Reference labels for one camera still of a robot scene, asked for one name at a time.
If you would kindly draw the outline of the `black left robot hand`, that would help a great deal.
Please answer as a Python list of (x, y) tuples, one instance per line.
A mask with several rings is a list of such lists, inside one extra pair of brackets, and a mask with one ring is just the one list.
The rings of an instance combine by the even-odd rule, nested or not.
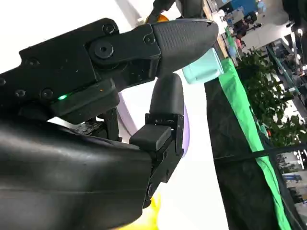
[(155, 0), (153, 10), (146, 18), (145, 23), (162, 22), (162, 13), (168, 11), (174, 3), (181, 15), (179, 19), (205, 18), (204, 2), (202, 0)]

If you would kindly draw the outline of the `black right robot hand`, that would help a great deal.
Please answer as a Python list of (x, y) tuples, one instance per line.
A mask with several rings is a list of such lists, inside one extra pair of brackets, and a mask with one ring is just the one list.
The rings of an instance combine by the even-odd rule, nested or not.
[(120, 33), (108, 18), (20, 52), (0, 76), (0, 227), (108, 230), (138, 219), (183, 155), (176, 71), (202, 57), (206, 19)]

